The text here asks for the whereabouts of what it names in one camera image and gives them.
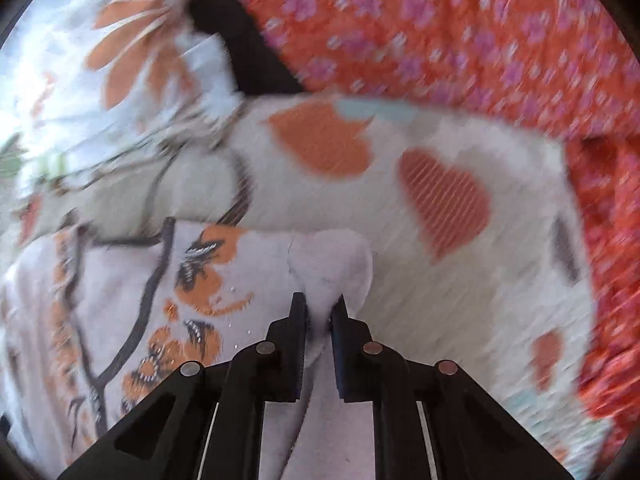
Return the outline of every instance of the white strip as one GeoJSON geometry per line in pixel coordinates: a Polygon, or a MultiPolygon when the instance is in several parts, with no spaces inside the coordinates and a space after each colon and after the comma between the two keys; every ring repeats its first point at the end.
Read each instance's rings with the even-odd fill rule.
{"type": "Polygon", "coordinates": [[[424,437],[424,444],[427,448],[427,460],[429,460],[429,469],[431,470],[431,480],[438,480],[438,472],[436,470],[436,459],[433,455],[433,448],[431,447],[431,437],[429,436],[429,427],[427,426],[427,417],[424,415],[424,408],[421,402],[416,402],[418,405],[418,414],[420,415],[420,425],[422,426],[422,436],[424,437]]]}
{"type": "Polygon", "coordinates": [[[211,440],[211,433],[213,432],[213,423],[216,421],[216,413],[218,412],[219,402],[216,403],[216,409],[213,411],[213,418],[211,419],[211,425],[209,426],[209,433],[207,434],[207,441],[204,444],[204,451],[202,452],[202,459],[200,460],[200,469],[198,470],[198,478],[202,477],[202,469],[204,468],[204,461],[207,457],[207,450],[209,449],[209,440],[211,440]]]}

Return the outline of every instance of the orange floral fabric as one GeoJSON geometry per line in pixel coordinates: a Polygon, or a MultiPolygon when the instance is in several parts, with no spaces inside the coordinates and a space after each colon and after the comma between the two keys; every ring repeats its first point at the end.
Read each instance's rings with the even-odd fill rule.
{"type": "Polygon", "coordinates": [[[174,75],[180,90],[191,94],[194,81],[175,47],[180,13],[165,0],[112,0],[96,17],[94,28],[128,18],[133,19],[112,30],[85,60],[86,67],[94,71],[113,62],[103,88],[104,107],[111,109],[129,95],[149,57],[153,61],[146,86],[156,102],[162,102],[164,89],[174,75]]]}
{"type": "Polygon", "coordinates": [[[253,293],[242,300],[228,302],[223,297],[224,279],[213,266],[228,264],[236,257],[238,239],[244,230],[210,225],[186,250],[175,283],[175,296],[205,316],[226,316],[242,310],[253,299],[253,293]]]}
{"type": "Polygon", "coordinates": [[[184,362],[199,361],[204,366],[215,363],[222,350],[220,332],[209,323],[193,319],[186,320],[184,327],[188,332],[185,341],[171,338],[170,326],[162,326],[152,333],[147,345],[148,355],[140,361],[138,368],[126,374],[122,380],[122,416],[184,362]]]}
{"type": "Polygon", "coordinates": [[[307,89],[462,106],[556,137],[640,132],[598,0],[240,0],[307,89]]]}
{"type": "Polygon", "coordinates": [[[580,396],[615,422],[611,459],[640,422],[640,137],[573,141],[566,155],[598,300],[580,396]]]}

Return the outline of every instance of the red floral fabric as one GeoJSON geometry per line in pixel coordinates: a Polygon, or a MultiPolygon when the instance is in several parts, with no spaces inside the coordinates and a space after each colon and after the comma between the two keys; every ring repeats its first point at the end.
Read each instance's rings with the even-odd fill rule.
{"type": "Polygon", "coordinates": [[[566,156],[598,300],[579,391],[614,419],[611,459],[640,421],[640,137],[568,142],[566,156]]]}
{"type": "Polygon", "coordinates": [[[640,65],[598,0],[240,0],[311,91],[462,106],[558,137],[640,132],[640,65]]]}

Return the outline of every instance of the striped heart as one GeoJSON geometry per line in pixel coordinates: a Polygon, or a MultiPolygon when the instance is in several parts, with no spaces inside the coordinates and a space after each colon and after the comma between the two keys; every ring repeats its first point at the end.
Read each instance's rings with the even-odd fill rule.
{"type": "Polygon", "coordinates": [[[399,177],[439,260],[489,223],[489,195],[467,171],[447,169],[428,150],[406,150],[399,177]]]}

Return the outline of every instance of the screw head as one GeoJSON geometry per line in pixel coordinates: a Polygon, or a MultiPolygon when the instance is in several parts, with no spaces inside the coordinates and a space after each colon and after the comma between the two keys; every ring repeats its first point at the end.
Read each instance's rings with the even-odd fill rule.
{"type": "Polygon", "coordinates": [[[276,351],[276,345],[274,345],[271,341],[260,341],[255,347],[255,351],[257,351],[258,354],[261,355],[273,354],[276,351]]]}
{"type": "Polygon", "coordinates": [[[380,352],[382,352],[382,345],[377,341],[369,341],[368,343],[364,343],[364,345],[362,345],[362,351],[365,354],[378,355],[380,352]]]}
{"type": "Polygon", "coordinates": [[[440,361],[438,363],[438,370],[444,375],[455,375],[458,371],[458,365],[453,361],[440,361]]]}
{"type": "Polygon", "coordinates": [[[200,371],[200,364],[196,361],[189,361],[180,367],[180,373],[185,377],[193,377],[200,371]]]}

